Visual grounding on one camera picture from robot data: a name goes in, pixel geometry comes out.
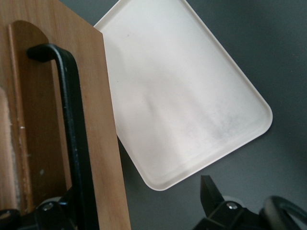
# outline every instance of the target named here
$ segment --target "white tray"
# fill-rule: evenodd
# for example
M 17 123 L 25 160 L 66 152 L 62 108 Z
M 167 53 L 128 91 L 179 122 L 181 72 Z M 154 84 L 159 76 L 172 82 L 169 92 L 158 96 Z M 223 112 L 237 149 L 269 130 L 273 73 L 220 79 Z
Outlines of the white tray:
M 272 111 L 185 0 L 120 0 L 103 33 L 116 129 L 165 190 L 260 136 Z

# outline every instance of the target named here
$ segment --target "gray floor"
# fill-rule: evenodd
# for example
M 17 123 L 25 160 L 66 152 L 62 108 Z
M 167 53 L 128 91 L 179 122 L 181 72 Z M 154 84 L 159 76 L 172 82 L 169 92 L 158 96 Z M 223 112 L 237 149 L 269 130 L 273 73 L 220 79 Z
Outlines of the gray floor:
M 116 0 L 61 0 L 94 25 Z M 279 195 L 307 210 L 307 1 L 188 0 L 273 111 L 267 133 L 170 189 L 148 188 L 124 148 L 133 230 L 190 230 L 203 217 L 200 176 L 259 212 Z

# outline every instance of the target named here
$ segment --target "wooden panel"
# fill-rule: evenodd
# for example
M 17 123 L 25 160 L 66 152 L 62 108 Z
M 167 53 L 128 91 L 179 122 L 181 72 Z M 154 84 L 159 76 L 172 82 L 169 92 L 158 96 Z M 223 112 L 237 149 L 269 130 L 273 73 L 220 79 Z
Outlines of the wooden panel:
M 1 188 L 14 187 L 13 164 L 14 156 L 12 155 L 11 145 L 11 127 L 9 119 L 9 106 L 5 91 L 0 87 L 0 204 L 2 206 L 11 205 L 11 202 L 16 199 L 15 189 L 10 192 L 3 193 Z
M 7 26 L 16 20 L 33 23 L 54 43 L 70 51 L 77 62 L 82 90 L 86 132 L 100 229 L 130 229 L 125 187 L 118 152 L 108 84 L 103 38 L 99 31 L 57 0 L 2 0 L 0 2 L 0 87 L 13 98 L 10 79 L 12 64 L 8 58 Z M 54 77 L 58 114 L 61 114 L 57 75 Z M 16 109 L 9 99 L 11 123 Z M 61 145 L 65 149 L 62 117 L 59 119 Z M 12 126 L 14 151 L 18 139 Z M 7 202 L 16 204 L 18 199 Z
M 33 24 L 9 25 L 22 171 L 18 181 L 25 200 L 22 213 L 65 194 L 65 175 L 51 63 L 30 60 L 26 50 L 48 43 Z

